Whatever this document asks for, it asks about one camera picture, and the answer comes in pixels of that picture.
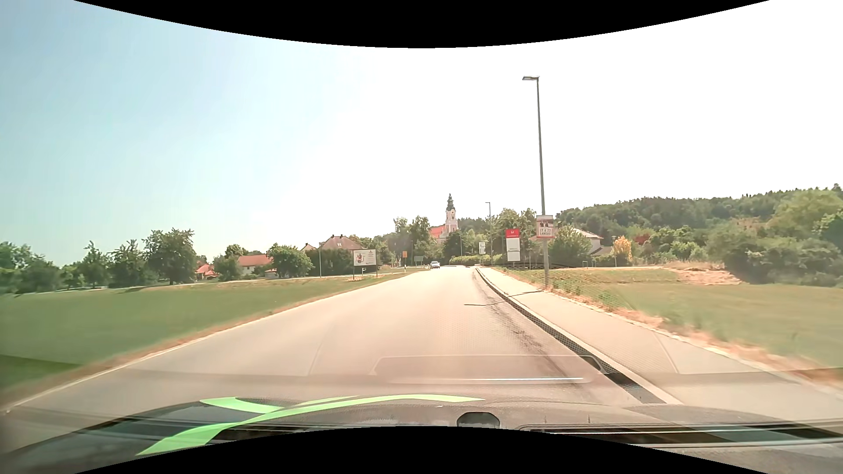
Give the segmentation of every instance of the road marking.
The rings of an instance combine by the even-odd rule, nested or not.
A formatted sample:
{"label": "road marking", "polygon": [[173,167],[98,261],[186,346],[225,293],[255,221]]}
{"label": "road marking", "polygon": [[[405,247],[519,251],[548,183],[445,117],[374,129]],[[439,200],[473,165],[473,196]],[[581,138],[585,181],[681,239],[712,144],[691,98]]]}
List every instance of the road marking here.
{"label": "road marking", "polygon": [[[399,279],[400,279],[400,278],[396,278],[395,280],[386,280],[386,281],[384,281],[383,283],[396,282],[396,281],[398,281]],[[190,346],[191,344],[196,344],[197,342],[204,341],[204,340],[206,340],[206,339],[208,339],[208,338],[210,338],[210,337],[218,336],[218,335],[223,334],[223,333],[225,333],[225,332],[233,331],[233,330],[235,330],[235,329],[239,329],[239,328],[241,328],[241,327],[246,327],[246,326],[248,326],[248,325],[252,325],[252,324],[255,324],[255,323],[257,323],[257,322],[266,321],[266,320],[269,320],[270,318],[272,318],[273,316],[283,315],[283,314],[288,313],[288,312],[290,312],[290,311],[298,310],[299,308],[304,308],[305,306],[308,306],[308,305],[310,305],[310,304],[321,303],[322,301],[327,301],[327,300],[332,299],[332,298],[337,298],[337,297],[341,297],[341,296],[346,296],[346,295],[348,295],[348,294],[354,293],[355,291],[359,291],[359,290],[362,290],[362,289],[366,289],[366,288],[374,288],[375,286],[378,286],[378,285],[371,285],[371,286],[367,286],[367,287],[363,287],[363,288],[355,288],[355,289],[353,289],[353,290],[351,290],[351,291],[346,291],[345,293],[335,294],[335,295],[329,296],[329,297],[327,297],[327,298],[317,299],[317,300],[315,300],[315,301],[311,301],[311,302],[309,302],[309,303],[301,304],[301,305],[296,306],[296,307],[294,307],[294,308],[290,308],[290,309],[287,309],[287,310],[278,311],[277,313],[272,313],[271,315],[264,316],[264,317],[262,317],[262,318],[260,318],[260,319],[257,319],[257,320],[247,321],[247,322],[245,322],[245,323],[243,323],[243,324],[239,324],[239,325],[236,325],[236,326],[234,326],[234,327],[229,327],[228,329],[223,329],[222,331],[214,332],[213,334],[208,334],[207,336],[203,336],[203,337],[200,337],[200,338],[198,338],[198,339],[193,339],[192,341],[185,342],[185,343],[180,344],[180,345],[175,346],[175,347],[170,347],[170,348],[168,348],[168,349],[164,349],[164,350],[162,350],[162,351],[158,351],[158,352],[156,352],[156,353],[147,354],[147,355],[145,355],[145,356],[143,356],[143,357],[141,357],[141,358],[137,358],[137,359],[132,360],[132,361],[129,361],[129,362],[125,363],[125,364],[120,364],[120,365],[117,365],[116,367],[112,367],[111,369],[106,369],[106,370],[103,370],[103,371],[101,371],[101,372],[97,372],[96,374],[86,375],[86,376],[84,376],[84,377],[83,377],[83,378],[81,378],[81,379],[77,379],[77,380],[74,380],[74,381],[72,381],[72,382],[67,382],[66,384],[58,385],[58,386],[55,386],[55,387],[53,387],[53,388],[47,389],[47,390],[45,390],[45,391],[42,391],[42,392],[36,393],[36,394],[34,394],[34,395],[32,395],[32,396],[28,396],[28,397],[26,397],[26,398],[24,398],[24,399],[22,399],[22,400],[15,401],[15,402],[10,403],[10,404],[6,405],[5,407],[3,407],[3,410],[4,410],[5,412],[8,412],[8,411],[9,411],[9,410],[11,410],[12,408],[15,408],[15,407],[17,407],[17,406],[19,406],[19,405],[23,405],[23,404],[25,404],[25,403],[29,403],[30,401],[33,401],[33,400],[35,400],[35,399],[37,399],[37,398],[41,398],[42,396],[47,396],[47,395],[50,395],[50,394],[52,394],[52,393],[56,393],[56,392],[58,392],[58,391],[62,391],[62,390],[64,390],[64,389],[66,389],[66,388],[70,388],[70,387],[72,387],[72,386],[74,386],[74,385],[81,384],[81,383],[83,383],[83,382],[87,382],[88,380],[92,380],[92,379],[95,379],[95,378],[97,378],[97,377],[100,377],[101,375],[106,375],[106,374],[110,374],[111,372],[115,372],[115,371],[120,370],[120,369],[125,369],[126,367],[129,367],[129,366],[134,365],[134,364],[139,364],[139,363],[141,363],[141,362],[143,362],[143,361],[145,361],[145,360],[149,360],[150,358],[155,358],[155,357],[157,357],[157,356],[164,355],[164,354],[166,354],[166,353],[171,353],[171,352],[173,352],[174,350],[177,350],[177,349],[181,349],[181,348],[183,348],[183,347]]]}

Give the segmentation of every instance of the dirt patch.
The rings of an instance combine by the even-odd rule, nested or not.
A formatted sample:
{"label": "dirt patch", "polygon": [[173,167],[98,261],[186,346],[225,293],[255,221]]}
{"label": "dirt patch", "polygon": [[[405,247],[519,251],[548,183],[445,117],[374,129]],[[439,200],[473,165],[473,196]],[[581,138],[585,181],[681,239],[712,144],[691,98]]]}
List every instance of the dirt patch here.
{"label": "dirt patch", "polygon": [[743,283],[732,273],[725,270],[705,270],[696,267],[691,267],[687,270],[676,270],[673,268],[667,268],[667,270],[676,273],[683,283],[694,285],[739,285]]}

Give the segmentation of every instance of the red roof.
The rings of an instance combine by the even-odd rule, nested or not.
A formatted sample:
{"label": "red roof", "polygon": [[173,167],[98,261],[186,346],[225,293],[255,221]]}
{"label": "red roof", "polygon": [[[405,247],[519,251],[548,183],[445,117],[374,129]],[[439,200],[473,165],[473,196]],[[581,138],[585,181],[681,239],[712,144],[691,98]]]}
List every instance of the red roof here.
{"label": "red roof", "polygon": [[206,276],[213,276],[213,277],[217,276],[217,273],[213,271],[213,265],[210,265],[210,264],[207,264],[207,263],[205,265],[202,265],[201,267],[197,268],[196,273],[201,273],[202,275],[206,275]]}
{"label": "red roof", "polygon": [[272,263],[272,259],[264,254],[244,255],[237,259],[237,264],[241,267],[257,267],[267,263]]}
{"label": "red roof", "polygon": [[442,232],[444,232],[444,231],[445,231],[445,224],[439,225],[437,227],[431,227],[430,228],[430,235],[434,239],[438,239],[439,236],[442,235]]}

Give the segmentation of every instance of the sidewalk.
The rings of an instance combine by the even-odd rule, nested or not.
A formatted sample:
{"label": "sidewalk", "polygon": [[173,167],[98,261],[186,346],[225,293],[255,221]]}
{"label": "sidewalk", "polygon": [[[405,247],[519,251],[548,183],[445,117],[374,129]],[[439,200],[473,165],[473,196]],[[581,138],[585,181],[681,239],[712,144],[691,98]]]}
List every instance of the sidewalk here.
{"label": "sidewalk", "polygon": [[843,418],[843,397],[765,372],[619,317],[592,310],[491,268],[493,285],[564,332],[612,358],[685,405],[786,420]]}

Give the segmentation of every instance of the billboard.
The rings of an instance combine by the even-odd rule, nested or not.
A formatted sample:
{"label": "billboard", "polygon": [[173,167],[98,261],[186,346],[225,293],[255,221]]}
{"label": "billboard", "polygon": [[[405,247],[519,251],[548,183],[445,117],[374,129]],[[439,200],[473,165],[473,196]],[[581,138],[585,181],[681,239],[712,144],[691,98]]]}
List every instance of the billboard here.
{"label": "billboard", "polygon": [[354,252],[355,267],[369,267],[378,265],[377,252],[375,249],[352,250]]}
{"label": "billboard", "polygon": [[535,217],[536,239],[553,239],[556,236],[553,230],[553,216]]}

